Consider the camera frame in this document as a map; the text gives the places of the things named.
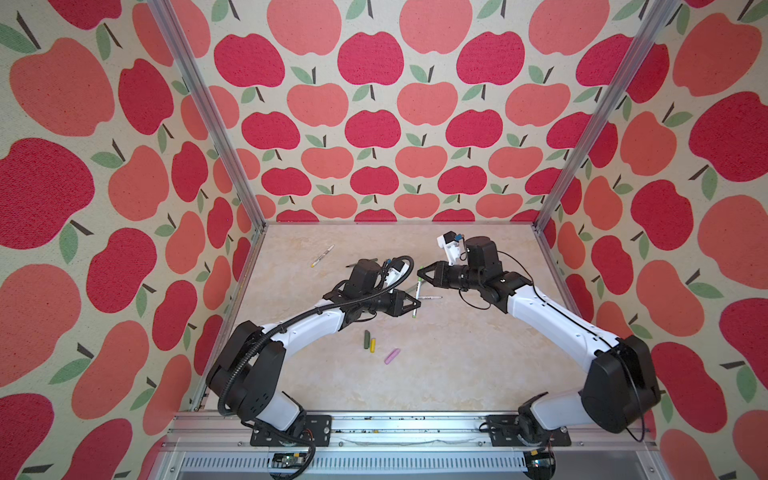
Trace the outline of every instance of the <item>wall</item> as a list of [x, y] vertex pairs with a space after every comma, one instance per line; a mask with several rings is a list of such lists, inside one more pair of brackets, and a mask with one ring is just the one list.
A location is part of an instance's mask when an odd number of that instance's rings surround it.
[[[647, 9], [194, 2], [210, 19], [200, 70], [239, 101], [220, 109], [272, 222], [533, 220]], [[595, 158], [616, 140], [608, 128]]]
[[0, 478], [146, 478], [253, 231], [146, 3], [0, 23]]
[[768, 478], [767, 5], [682, 4], [661, 89], [611, 115], [618, 152], [554, 214], [582, 316], [652, 348], [649, 420], [678, 479]]

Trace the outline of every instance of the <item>black mounting plate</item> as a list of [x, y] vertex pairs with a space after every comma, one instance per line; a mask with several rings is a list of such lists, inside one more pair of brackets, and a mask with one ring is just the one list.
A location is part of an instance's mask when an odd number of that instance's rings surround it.
[[[510, 425], [513, 426], [515, 424], [515, 419], [517, 418], [517, 415], [488, 415], [485, 417], [485, 421], [488, 423], [495, 423], [495, 424], [502, 424], [502, 425]], [[502, 435], [500, 432], [489, 433], [491, 437], [491, 444], [494, 447], [528, 447], [530, 445], [526, 445], [525, 443], [521, 442], [520, 439], [517, 437], [517, 435]], [[554, 430], [551, 433], [550, 439], [552, 441], [553, 447], [570, 447], [571, 446], [571, 436], [568, 434], [568, 431], [562, 432], [561, 430]]]
[[[315, 446], [327, 447], [331, 439], [331, 422], [333, 417], [331, 415], [307, 415], [304, 422], [304, 428], [309, 429], [314, 437]], [[311, 437], [302, 432], [302, 439], [309, 440]], [[270, 435], [269, 432], [259, 430], [258, 428], [253, 430], [250, 435], [250, 446], [252, 447], [292, 447], [294, 445], [285, 445], [283, 441], [276, 436]]]

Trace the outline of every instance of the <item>patterned wall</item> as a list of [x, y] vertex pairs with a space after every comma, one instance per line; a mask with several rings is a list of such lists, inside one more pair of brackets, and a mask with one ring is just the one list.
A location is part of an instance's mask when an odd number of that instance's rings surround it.
[[661, 89], [630, 86], [618, 151], [591, 155], [551, 225], [582, 315], [652, 348], [648, 420], [677, 480], [768, 478], [766, 13], [683, 3], [650, 53], [669, 71], [633, 81]]
[[[200, 69], [214, 97], [237, 99], [222, 117], [278, 222], [531, 221], [647, 9], [194, 2], [210, 19]], [[187, 31], [194, 49], [197, 30]], [[200, 123], [191, 105], [190, 131]], [[605, 135], [604, 156], [616, 148], [615, 130]]]
[[253, 229], [146, 3], [8, 0], [0, 44], [0, 479], [144, 479]]

